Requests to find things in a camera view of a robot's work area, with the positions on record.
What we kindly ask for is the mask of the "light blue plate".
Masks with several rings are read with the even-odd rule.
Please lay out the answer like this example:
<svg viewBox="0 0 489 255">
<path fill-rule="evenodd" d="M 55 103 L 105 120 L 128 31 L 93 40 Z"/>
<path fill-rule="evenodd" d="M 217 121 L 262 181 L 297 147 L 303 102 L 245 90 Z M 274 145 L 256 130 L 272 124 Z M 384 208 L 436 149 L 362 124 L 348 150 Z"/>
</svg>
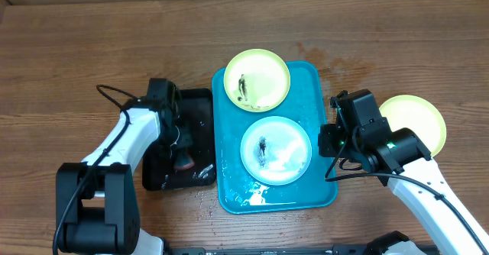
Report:
<svg viewBox="0 0 489 255">
<path fill-rule="evenodd" d="M 270 116 L 254 122 L 240 145 L 241 161 L 259 182 L 283 186 L 300 178 L 312 159 L 308 134 L 295 121 Z"/>
</svg>

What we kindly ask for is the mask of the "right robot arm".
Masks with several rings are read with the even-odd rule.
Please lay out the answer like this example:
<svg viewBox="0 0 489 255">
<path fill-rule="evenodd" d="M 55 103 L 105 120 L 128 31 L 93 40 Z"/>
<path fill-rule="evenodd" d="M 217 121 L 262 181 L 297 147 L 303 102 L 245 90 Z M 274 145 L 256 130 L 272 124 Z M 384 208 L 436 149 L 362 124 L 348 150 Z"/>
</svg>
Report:
<svg viewBox="0 0 489 255">
<path fill-rule="evenodd" d="M 319 153 L 360 163 L 359 173 L 325 176 L 342 181 L 375 177 L 416 216 L 443 254 L 486 254 L 488 234 L 461 203 L 444 179 L 429 149 L 408 128 L 392 131 L 388 125 L 324 124 Z"/>
</svg>

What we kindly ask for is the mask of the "green and red sponge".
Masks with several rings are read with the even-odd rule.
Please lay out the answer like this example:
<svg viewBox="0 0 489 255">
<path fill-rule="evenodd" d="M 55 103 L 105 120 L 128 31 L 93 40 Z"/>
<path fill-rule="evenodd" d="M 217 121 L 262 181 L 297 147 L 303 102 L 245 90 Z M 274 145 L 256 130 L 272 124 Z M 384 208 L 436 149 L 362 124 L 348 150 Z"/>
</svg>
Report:
<svg viewBox="0 0 489 255">
<path fill-rule="evenodd" d="M 193 166 L 195 166 L 195 161 L 188 152 L 179 152 L 173 163 L 173 168 L 177 171 L 190 169 Z"/>
</svg>

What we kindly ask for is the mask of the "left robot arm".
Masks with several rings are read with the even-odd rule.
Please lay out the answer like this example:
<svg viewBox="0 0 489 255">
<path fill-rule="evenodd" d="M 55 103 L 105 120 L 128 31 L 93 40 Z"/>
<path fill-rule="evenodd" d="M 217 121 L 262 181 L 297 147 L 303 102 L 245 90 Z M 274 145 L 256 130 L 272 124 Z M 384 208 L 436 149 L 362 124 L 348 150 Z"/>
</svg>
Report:
<svg viewBox="0 0 489 255">
<path fill-rule="evenodd" d="M 141 228 L 133 175 L 149 154 L 171 163 L 189 146 L 179 117 L 179 101 L 132 98 L 91 154 L 57 170 L 53 253 L 164 253 L 163 240 Z"/>
</svg>

